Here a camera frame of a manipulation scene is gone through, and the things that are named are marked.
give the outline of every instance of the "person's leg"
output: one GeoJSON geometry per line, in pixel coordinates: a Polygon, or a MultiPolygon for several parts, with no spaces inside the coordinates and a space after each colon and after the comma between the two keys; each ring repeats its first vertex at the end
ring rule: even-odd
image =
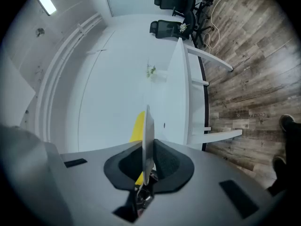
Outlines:
{"type": "Polygon", "coordinates": [[[290,115],[282,115],[279,123],[286,137],[285,153],[287,173],[290,174],[289,179],[293,179],[294,176],[292,174],[295,172],[298,174],[300,172],[300,170],[298,170],[298,167],[300,167],[298,158],[301,148],[301,124],[296,123],[294,118],[290,115]]]}
{"type": "Polygon", "coordinates": [[[276,172],[277,179],[272,186],[267,188],[267,190],[272,196],[275,196],[286,189],[286,164],[284,158],[279,156],[275,156],[273,158],[272,164],[273,169],[276,172]]]}
{"type": "Polygon", "coordinates": [[[286,138],[286,164],[280,157],[273,159],[273,168],[277,179],[267,189],[273,196],[284,189],[294,186],[294,178],[300,172],[298,157],[301,148],[301,124],[296,123],[292,116],[286,114],[280,117],[279,124],[286,138]]]}

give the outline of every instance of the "shoe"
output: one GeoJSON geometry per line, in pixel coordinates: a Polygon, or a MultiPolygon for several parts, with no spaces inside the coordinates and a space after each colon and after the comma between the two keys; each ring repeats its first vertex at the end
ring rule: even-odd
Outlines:
{"type": "Polygon", "coordinates": [[[279,119],[279,125],[284,132],[286,132],[287,125],[291,122],[295,122],[291,115],[284,114],[279,119]]]}
{"type": "Polygon", "coordinates": [[[273,169],[276,172],[277,179],[285,178],[286,163],[283,157],[275,156],[272,161],[273,169]]]}

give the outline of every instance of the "ceiling light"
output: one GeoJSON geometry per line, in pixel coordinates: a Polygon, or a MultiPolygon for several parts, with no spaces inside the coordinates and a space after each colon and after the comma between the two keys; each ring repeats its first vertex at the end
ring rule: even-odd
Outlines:
{"type": "Polygon", "coordinates": [[[38,1],[48,16],[56,11],[56,8],[54,7],[51,0],[38,0],[38,1]]]}

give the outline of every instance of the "cable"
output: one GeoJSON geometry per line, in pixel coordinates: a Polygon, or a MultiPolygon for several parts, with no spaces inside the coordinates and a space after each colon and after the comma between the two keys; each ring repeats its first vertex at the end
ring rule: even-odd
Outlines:
{"type": "Polygon", "coordinates": [[[138,197],[138,195],[139,195],[139,193],[140,193],[142,187],[143,187],[143,182],[141,183],[141,185],[140,185],[140,187],[139,187],[139,190],[138,190],[138,192],[137,192],[137,197],[138,197]]]}
{"type": "Polygon", "coordinates": [[[217,32],[218,32],[218,41],[217,41],[217,43],[216,43],[213,47],[211,47],[211,46],[210,46],[210,34],[206,33],[206,34],[204,35],[204,44],[209,48],[209,53],[211,52],[212,49],[214,49],[214,48],[216,47],[216,45],[217,45],[217,44],[219,43],[219,41],[220,41],[220,30],[219,30],[218,27],[216,27],[216,26],[213,24],[213,22],[212,22],[212,19],[213,19],[213,12],[214,12],[214,10],[215,10],[217,4],[215,5],[215,7],[213,8],[212,13],[211,13],[211,23],[212,23],[212,25],[217,29],[217,32]],[[209,35],[208,44],[205,43],[205,36],[206,36],[207,34],[209,35]]]}

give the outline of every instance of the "gray surface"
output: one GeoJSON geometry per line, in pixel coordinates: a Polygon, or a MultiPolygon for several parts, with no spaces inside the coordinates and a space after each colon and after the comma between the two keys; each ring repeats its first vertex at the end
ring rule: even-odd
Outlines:
{"type": "Polygon", "coordinates": [[[112,156],[130,148],[138,142],[105,148],[102,150],[62,154],[63,161],[83,158],[87,163],[68,168],[72,177],[84,197],[102,205],[109,211],[114,211],[123,205],[129,195],[128,191],[116,189],[104,174],[104,164],[112,156]]]}
{"type": "Polygon", "coordinates": [[[163,141],[189,156],[195,166],[190,181],[177,193],[157,194],[137,225],[237,225],[242,219],[219,182],[234,180],[260,207],[271,196],[254,180],[213,154],[163,141]]]}
{"type": "MultiPolygon", "coordinates": [[[[28,132],[1,128],[1,133],[0,155],[9,182],[37,216],[52,225],[131,225],[112,214],[124,204],[128,192],[113,187],[103,166],[137,142],[60,156],[53,144],[28,132]],[[84,158],[87,163],[67,169],[62,158],[84,158]]],[[[194,174],[178,192],[156,194],[134,225],[254,225],[281,197],[272,199],[255,181],[215,155],[164,143],[192,159],[194,174]],[[219,186],[229,179],[260,208],[245,220],[219,186]]]]}

